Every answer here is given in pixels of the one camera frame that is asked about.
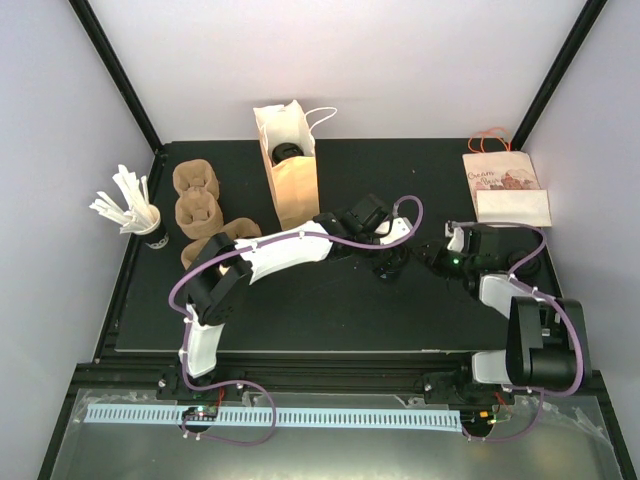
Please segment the black paper coffee cup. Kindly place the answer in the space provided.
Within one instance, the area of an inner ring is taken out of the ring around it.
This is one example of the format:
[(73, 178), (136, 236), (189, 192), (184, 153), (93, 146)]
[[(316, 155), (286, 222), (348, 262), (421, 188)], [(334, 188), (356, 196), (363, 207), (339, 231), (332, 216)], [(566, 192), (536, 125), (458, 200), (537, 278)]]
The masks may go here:
[(404, 246), (381, 250), (372, 272), (382, 281), (396, 281), (409, 261), (409, 251)]

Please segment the brown paper takeout bag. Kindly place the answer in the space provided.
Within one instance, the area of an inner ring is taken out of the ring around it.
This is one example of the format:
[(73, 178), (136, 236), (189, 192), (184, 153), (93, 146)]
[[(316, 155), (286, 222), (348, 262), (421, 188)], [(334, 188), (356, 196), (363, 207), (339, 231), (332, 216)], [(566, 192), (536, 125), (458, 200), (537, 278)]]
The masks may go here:
[[(336, 115), (332, 106), (307, 112), (293, 100), (253, 110), (274, 208), (284, 230), (300, 226), (319, 214), (317, 161), (313, 129)], [(275, 146), (285, 143), (299, 145), (304, 156), (290, 158), (275, 165), (271, 154)]]

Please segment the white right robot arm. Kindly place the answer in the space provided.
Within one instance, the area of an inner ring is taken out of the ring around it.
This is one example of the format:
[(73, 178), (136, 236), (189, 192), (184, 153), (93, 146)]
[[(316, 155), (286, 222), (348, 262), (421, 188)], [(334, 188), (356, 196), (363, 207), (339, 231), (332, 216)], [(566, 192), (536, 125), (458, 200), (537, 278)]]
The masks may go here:
[[(500, 235), (527, 229), (539, 244), (520, 257), (499, 253)], [(445, 223), (442, 240), (431, 240), (412, 253), (431, 273), (459, 280), (469, 295), (507, 320), (506, 346), (471, 356), (471, 368), (454, 379), (457, 396), (476, 403), (491, 384), (565, 397), (591, 376), (584, 310), (580, 302), (552, 296), (520, 280), (518, 270), (547, 247), (545, 232), (516, 222)]]

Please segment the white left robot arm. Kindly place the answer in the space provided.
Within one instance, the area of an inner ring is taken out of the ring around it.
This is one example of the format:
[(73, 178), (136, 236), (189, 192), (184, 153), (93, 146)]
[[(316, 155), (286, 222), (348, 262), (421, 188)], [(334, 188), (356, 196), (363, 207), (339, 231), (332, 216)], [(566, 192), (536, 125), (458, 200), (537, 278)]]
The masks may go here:
[(391, 208), (368, 195), (350, 209), (321, 213), (275, 234), (239, 240), (215, 235), (203, 249), (205, 257), (191, 264), (168, 297), (170, 308), (184, 315), (181, 389), (193, 399), (213, 391), (224, 326), (239, 311), (249, 286), (332, 255), (393, 252), (416, 234), (423, 215), (423, 203), (414, 195), (400, 197)]

